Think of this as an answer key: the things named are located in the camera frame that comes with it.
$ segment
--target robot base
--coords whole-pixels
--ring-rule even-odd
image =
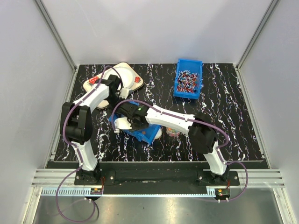
[[[197,182],[200,186],[227,186],[228,181],[231,186],[239,186],[239,176],[237,171],[229,171],[223,179],[221,176],[211,175],[211,171],[197,171]]]
[[[114,185],[115,171],[100,170],[99,164],[94,171],[79,170],[76,173],[75,185],[101,185],[101,177],[105,181],[105,185]]]

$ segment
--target blue plastic bin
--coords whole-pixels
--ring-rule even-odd
[[[123,130],[123,132],[136,137],[138,139],[138,141],[145,141],[151,145],[151,144],[153,144],[155,136],[156,136],[157,132],[159,131],[159,129],[160,129],[160,125],[151,125],[150,124],[149,127],[145,128],[145,129],[141,129],[141,130],[137,130],[137,131],[133,131],[133,132],[130,132],[129,130]]]
[[[191,73],[198,73],[199,78],[197,79],[197,86],[194,88],[196,90],[195,93],[177,91],[178,74],[180,71],[185,71],[185,70],[189,70]],[[202,80],[202,61],[180,58],[177,64],[177,75],[174,80],[173,96],[190,98],[190,99],[198,99],[200,95],[200,89],[201,89],[201,80]]]

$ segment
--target table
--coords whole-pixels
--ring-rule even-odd
[[[85,94],[85,80],[102,72],[105,65],[80,65],[71,95],[74,101]],[[212,122],[222,128],[230,143],[221,149],[226,160],[262,161],[240,83],[233,64],[203,64],[202,88],[198,100],[173,97],[176,64],[131,64],[144,79],[144,86],[132,93],[130,99],[145,100],[180,113],[210,115]],[[96,109],[93,114],[93,152],[99,161],[204,161],[204,156],[192,151],[189,138],[173,138],[163,130],[161,138],[152,146],[139,142],[121,132],[115,134],[108,122],[107,109]],[[219,142],[224,137],[219,135]],[[54,161],[77,161],[72,147],[60,138]]]

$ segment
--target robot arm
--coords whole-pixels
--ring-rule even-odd
[[[133,105],[129,102],[123,103],[120,105],[117,113],[126,116],[127,119],[116,119],[114,121],[116,129],[135,130],[145,128],[148,124],[173,128],[189,137],[191,147],[194,151],[204,155],[213,174],[223,176],[224,173],[228,173],[227,165],[221,162],[216,152],[216,147],[218,146],[216,131],[205,125],[190,121],[191,119],[209,123],[209,119],[206,115],[200,114],[195,116],[193,114],[181,114],[163,109],[157,105],[153,105],[153,107],[154,109],[144,105]],[[183,117],[185,121],[170,116],[169,114]]]
[[[227,166],[226,164],[223,164],[221,162],[216,152],[216,147],[218,146],[216,131],[210,127],[199,125],[195,122],[187,120],[198,119],[207,122],[208,118],[204,114],[202,114],[200,117],[192,114],[182,114],[169,111],[157,105],[153,105],[153,107],[163,112],[163,114],[155,111],[152,108],[149,108],[148,114],[145,117],[149,124],[157,124],[165,127],[170,127],[187,135],[190,139],[191,147],[194,151],[202,153],[204,155],[210,165],[212,173],[217,175],[223,175],[225,173]],[[165,115],[165,112],[183,117],[185,118],[185,121],[183,121],[182,119],[171,117],[169,115]]]
[[[117,95],[117,89],[120,85],[120,79],[117,76],[110,75],[108,80],[103,79],[98,88],[92,88],[82,98],[73,103],[64,103],[62,107],[60,133],[62,134],[64,121],[70,109],[78,102],[82,101],[71,114],[67,127],[65,128],[65,136],[69,141],[78,146],[78,151],[82,156],[83,171],[94,171],[97,166],[90,143],[90,138],[93,131],[91,113],[96,106],[102,101],[107,100],[111,108],[114,108],[119,102],[121,96],[128,96],[128,90],[121,89]],[[216,152],[218,146],[216,131],[210,127],[190,121],[190,119],[201,120],[206,122],[207,118],[204,115],[195,116],[181,114],[168,111],[154,105],[153,108],[144,105],[134,105],[130,102],[122,103],[116,110],[117,114],[125,116],[114,121],[117,129],[138,130],[146,128],[149,124],[157,124],[178,130],[190,138],[190,143],[193,150],[202,153],[210,165],[213,175],[218,175],[225,179],[228,175],[229,168],[225,163],[221,162]],[[177,117],[185,118],[185,121],[179,118],[171,117],[171,114]]]
[[[108,80],[102,79],[102,82],[98,87],[94,85],[94,87],[80,99],[73,103],[66,102],[62,106],[60,121],[61,135],[64,121],[69,111],[74,105],[81,101],[68,120],[67,127],[65,128],[65,136],[68,141],[77,145],[78,149],[75,150],[75,152],[79,162],[83,164],[83,170],[93,171],[98,163],[90,143],[90,138],[93,133],[91,114],[97,105],[104,99],[109,99],[109,101],[116,103],[119,101],[119,97],[126,98],[128,96],[128,89],[126,88],[121,89],[120,95],[116,94],[120,83],[121,81],[117,76],[110,75]]]

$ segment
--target wire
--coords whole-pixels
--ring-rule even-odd
[[[171,116],[171,117],[174,117],[174,118],[178,118],[178,119],[181,119],[181,120],[184,120],[184,121],[185,121],[185,118],[183,118],[183,117],[180,117],[180,116],[178,116],[178,115],[174,115],[174,114],[171,114],[171,113],[167,113],[167,112],[160,111],[159,109],[154,108],[152,105],[150,105],[150,104],[148,104],[148,103],[146,103],[146,102],[143,102],[143,101],[141,101],[141,100],[138,100],[138,99],[125,99],[125,100],[119,102],[119,103],[115,106],[115,108],[113,109],[113,111],[112,111],[112,115],[111,115],[111,117],[112,117],[111,124],[112,124],[112,128],[113,128],[114,131],[115,131],[115,125],[114,125],[113,118],[114,118],[114,113],[116,112],[116,109],[119,107],[119,105],[121,105],[121,104],[123,104],[123,103],[125,103],[125,102],[130,102],[130,101],[133,101],[133,102],[137,102],[137,103],[146,105],[146,106],[150,107],[151,109],[155,110],[155,111],[158,112],[158,113],[165,114],[165,115],[168,115],[168,116]],[[226,165],[230,165],[230,164],[233,164],[233,163],[238,163],[238,164],[240,164],[240,165],[244,168],[244,170],[245,170],[245,174],[246,174],[246,182],[245,182],[245,186],[244,186],[242,192],[241,192],[238,196],[236,196],[236,197],[234,197],[234,198],[231,198],[230,201],[233,201],[233,200],[239,198],[242,194],[244,194],[244,192],[245,192],[245,190],[246,190],[246,188],[247,188],[247,185],[248,185],[248,172],[247,172],[247,169],[246,169],[246,167],[244,166],[243,163],[241,163],[241,162],[239,162],[239,161],[231,161],[231,162],[227,163],[227,162],[224,160],[224,158],[222,157],[222,154],[221,154],[221,152],[220,152],[220,148],[226,146],[226,145],[229,143],[229,137],[228,137],[228,135],[227,135],[222,129],[220,129],[219,127],[216,127],[215,125],[211,125],[211,124],[209,124],[209,123],[206,123],[206,122],[203,122],[203,121],[200,121],[200,120],[194,120],[194,119],[187,119],[187,121],[191,121],[191,122],[195,122],[195,123],[198,123],[198,124],[206,125],[206,126],[208,126],[208,127],[211,127],[211,128],[213,128],[213,129],[219,131],[221,134],[224,135],[226,141],[225,141],[222,145],[216,147],[216,152],[217,152],[217,154],[218,154],[218,156],[219,156],[219,158],[220,158],[220,161],[221,161],[223,164],[226,164]],[[202,200],[203,200],[203,201],[208,201],[208,202],[218,202],[218,201],[210,201],[210,200],[205,200],[205,199],[202,199]]]
[[[61,210],[61,211],[64,212],[64,211],[68,210],[70,207],[72,207],[74,204],[77,204],[78,202],[85,201],[85,200],[86,200],[85,198],[78,199],[78,200],[74,201],[72,204],[69,204],[69,206],[67,206],[66,208],[64,208],[64,209]],[[58,216],[58,215],[60,215],[59,213],[51,214],[51,213],[49,212],[49,206],[48,206],[47,203],[46,203],[46,211],[47,211],[47,215],[52,216],[52,217],[53,217],[53,216]]]
[[[80,166],[79,166],[78,169],[76,169],[76,170],[72,171],[71,173],[69,173],[69,174],[68,174],[68,175],[61,181],[61,183],[59,184],[59,186],[58,186],[58,188],[57,188],[56,195],[55,195],[55,199],[56,199],[56,207],[57,207],[58,213],[59,213],[65,220],[67,220],[67,221],[69,221],[69,222],[72,222],[72,223],[84,223],[84,222],[87,222],[88,220],[90,220],[90,219],[93,217],[93,215],[94,215],[94,212],[95,212],[95,209],[96,209],[96,207],[97,207],[97,204],[96,204],[94,201],[91,200],[92,203],[93,203],[93,212],[92,212],[92,214],[90,215],[90,217],[88,217],[86,220],[83,220],[83,221],[76,221],[76,220],[71,220],[71,219],[69,219],[68,217],[66,217],[66,216],[62,213],[62,211],[61,211],[60,208],[59,208],[59,204],[58,204],[58,192],[59,192],[59,189],[60,189],[61,185],[64,183],[64,181],[65,181],[70,175],[72,175],[73,173],[76,173],[77,171],[79,171],[79,170],[83,167],[83,165],[84,165],[83,157],[82,157],[81,152],[80,152],[79,149],[78,149],[78,146],[77,146],[75,143],[72,143],[72,142],[68,141],[68,139],[66,138],[66,135],[65,135],[65,129],[66,129],[67,123],[68,123],[68,121],[69,121],[69,119],[70,119],[70,117],[71,117],[71,114],[74,112],[74,110],[75,110],[75,109],[76,109],[76,108],[77,108],[83,101],[85,101],[88,97],[90,97],[90,96],[97,90],[97,88],[99,87],[99,85],[100,85],[100,83],[101,83],[101,81],[102,81],[102,79],[103,79],[103,76],[104,76],[105,71],[106,71],[107,68],[111,68],[111,69],[113,69],[113,70],[117,73],[117,75],[118,75],[118,76],[120,77],[120,79],[121,79],[121,88],[123,87],[122,78],[121,78],[120,74],[118,73],[118,71],[117,71],[115,68],[113,68],[112,66],[110,66],[110,65],[105,66],[105,68],[103,69],[101,78],[99,79],[99,82],[97,83],[97,85],[95,86],[95,88],[92,89],[92,90],[91,90],[91,91],[90,91],[90,92],[89,92],[89,93],[88,93],[82,100],[80,100],[79,102],[77,102],[77,103],[70,109],[70,111],[68,112],[68,114],[67,114],[67,116],[66,116],[66,118],[65,118],[65,120],[64,120],[64,126],[63,126],[63,129],[62,129],[62,136],[63,136],[63,139],[64,139],[64,141],[65,141],[67,144],[73,146],[73,147],[74,147],[74,150],[77,151],[77,153],[78,153],[78,155],[79,155],[79,158],[78,158],[78,159],[79,159]]]
[[[227,185],[227,187],[225,188],[225,190],[228,189],[229,186],[230,186],[230,180],[228,180],[228,185]]]
[[[103,189],[104,189],[104,183],[105,183],[105,178],[103,177],[101,177],[100,178],[100,180],[101,180],[101,183],[102,183],[102,187],[101,187],[101,189],[100,189],[100,192],[99,193],[97,193],[97,192],[93,192],[93,195],[103,195]]]
[[[62,213],[62,211],[60,210],[60,208],[59,208],[59,204],[58,204],[58,192],[59,192],[59,189],[60,189],[60,187],[61,187],[61,185],[65,182],[65,180],[67,179],[67,178],[69,178],[73,173],[76,173],[77,171],[79,171],[81,168],[83,167],[83,165],[81,165],[79,168],[77,168],[76,170],[74,170],[74,171],[72,171],[72,172],[70,172],[61,182],[60,182],[60,184],[59,184],[59,186],[58,186],[58,188],[57,188],[57,190],[56,190],[56,194],[55,194],[55,200],[56,200],[56,207],[57,207],[57,210],[58,210],[58,213],[65,219],[65,220],[67,220],[67,221],[69,221],[69,222],[72,222],[72,223],[85,223],[85,222],[87,222],[88,220],[90,220],[92,217],[93,217],[93,215],[94,215],[94,212],[95,212],[95,209],[96,209],[96,203],[93,201],[93,200],[89,200],[90,202],[92,202],[93,203],[93,212],[91,213],[91,215],[87,218],[87,219],[85,219],[85,220],[83,220],[83,221],[76,221],[76,220],[72,220],[72,219],[70,219],[70,218],[68,218],[68,217],[66,217],[63,213]]]

